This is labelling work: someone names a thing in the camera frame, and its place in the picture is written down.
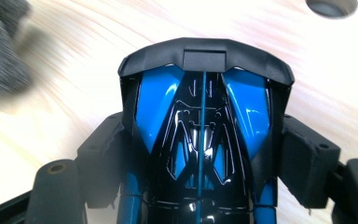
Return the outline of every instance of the wooden surface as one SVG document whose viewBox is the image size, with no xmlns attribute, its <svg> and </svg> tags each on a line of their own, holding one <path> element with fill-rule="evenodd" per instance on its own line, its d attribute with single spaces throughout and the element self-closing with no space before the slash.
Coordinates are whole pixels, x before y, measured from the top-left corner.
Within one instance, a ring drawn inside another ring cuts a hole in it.
<svg viewBox="0 0 358 224">
<path fill-rule="evenodd" d="M 73 159 L 121 110 L 125 56 L 181 36 L 238 40 L 290 64 L 296 83 L 287 113 L 341 146 L 342 161 L 358 157 L 358 8 L 331 20 L 305 0 L 29 2 L 13 45 L 33 85 L 0 96 L 0 203 L 29 190 L 43 164 Z M 282 184 L 279 193 L 279 223 L 330 223 L 329 209 L 309 215 Z M 99 215 L 90 219 L 102 223 Z"/>
</svg>

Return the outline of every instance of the blue toy car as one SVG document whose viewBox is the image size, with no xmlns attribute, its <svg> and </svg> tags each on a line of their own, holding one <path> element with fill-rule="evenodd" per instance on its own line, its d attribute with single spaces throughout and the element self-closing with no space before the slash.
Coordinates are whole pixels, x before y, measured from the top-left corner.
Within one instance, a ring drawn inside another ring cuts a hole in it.
<svg viewBox="0 0 358 224">
<path fill-rule="evenodd" d="M 358 223 L 358 160 L 284 114 L 290 67 L 226 39 L 179 38 L 140 49 L 118 73 L 123 111 L 74 161 L 42 167 L 27 223 L 85 223 L 120 191 L 117 223 L 276 223 L 277 178 L 307 208 L 336 202 Z"/>
</svg>

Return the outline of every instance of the glossy blue paint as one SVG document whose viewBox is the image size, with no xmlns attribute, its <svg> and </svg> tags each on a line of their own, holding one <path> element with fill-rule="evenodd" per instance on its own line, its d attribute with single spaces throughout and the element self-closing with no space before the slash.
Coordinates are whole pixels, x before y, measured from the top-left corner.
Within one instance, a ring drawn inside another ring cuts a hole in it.
<svg viewBox="0 0 358 224">
<path fill-rule="evenodd" d="M 186 166 L 186 159 L 185 159 L 185 153 L 186 148 L 184 146 L 186 143 L 179 143 L 178 147 L 176 149 L 176 164 L 175 164 L 175 179 L 179 176 L 180 173 L 182 173 L 183 169 Z"/>
<path fill-rule="evenodd" d="M 269 133 L 266 80 L 235 68 L 225 72 L 223 77 L 252 160 Z"/>
<path fill-rule="evenodd" d="M 224 167 L 223 167 L 223 159 L 224 158 L 223 158 L 222 145 L 219 145 L 217 147 L 217 150 L 216 150 L 216 157 L 214 159 L 213 166 L 214 166 L 215 171 L 217 172 L 217 174 L 220 177 L 220 181 L 222 181 L 222 182 L 224 182 L 224 178 L 225 178 L 225 170 L 224 170 Z"/>
<path fill-rule="evenodd" d="M 117 224 L 136 224 L 142 202 L 140 197 L 134 196 L 140 195 L 138 180 L 134 174 L 127 173 L 123 188 Z"/>
<path fill-rule="evenodd" d="M 261 193 L 260 201 L 256 204 L 273 206 L 273 198 L 274 198 L 274 184 L 272 181 L 269 181 L 263 188 L 263 192 Z M 272 207 L 255 207 L 254 211 L 255 219 L 257 223 L 260 224 L 274 224 L 276 223 L 276 211 Z"/>
<path fill-rule="evenodd" d="M 149 153 L 184 73 L 175 65 L 144 72 L 135 119 Z"/>
<path fill-rule="evenodd" d="M 190 178 L 186 181 L 186 187 L 195 188 L 194 176 L 193 175 L 191 175 Z"/>
<path fill-rule="evenodd" d="M 208 178 L 208 176 L 204 177 L 204 189 L 214 189 L 213 182 Z"/>
</svg>

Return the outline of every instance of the light wood grain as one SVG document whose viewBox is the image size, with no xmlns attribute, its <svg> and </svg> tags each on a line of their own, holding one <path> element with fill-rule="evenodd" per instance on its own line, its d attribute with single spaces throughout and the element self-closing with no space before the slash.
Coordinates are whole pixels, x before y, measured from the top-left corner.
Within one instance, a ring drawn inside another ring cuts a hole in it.
<svg viewBox="0 0 358 224">
<path fill-rule="evenodd" d="M 0 203 L 29 190 L 43 164 L 73 159 L 121 110 L 125 56 L 181 36 L 230 38 L 289 63 L 296 83 L 287 113 L 341 146 L 342 161 L 358 157 L 358 8 L 331 20 L 305 0 L 29 2 L 13 47 L 33 85 L 0 96 Z M 330 223 L 330 212 L 309 215 L 280 185 L 279 223 Z M 103 217 L 94 211 L 90 219 Z"/>
</svg>

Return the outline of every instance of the gray steel wool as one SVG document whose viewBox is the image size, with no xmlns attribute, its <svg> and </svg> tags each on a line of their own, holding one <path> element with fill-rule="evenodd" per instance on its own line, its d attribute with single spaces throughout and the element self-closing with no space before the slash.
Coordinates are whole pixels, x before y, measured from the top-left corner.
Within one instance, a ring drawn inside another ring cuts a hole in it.
<svg viewBox="0 0 358 224">
<path fill-rule="evenodd" d="M 25 15 L 28 5 L 22 5 L 22 12 L 19 12 L 14 9 L 16 6 L 13 2 L 23 1 L 0 0 L 0 5 L 7 2 L 12 2 L 8 4 L 10 8 L 4 9 L 0 6 L 0 93 L 19 91 L 31 82 L 25 65 L 11 48 L 11 37 L 17 30 L 18 19 L 21 17 L 19 15 Z"/>
</svg>

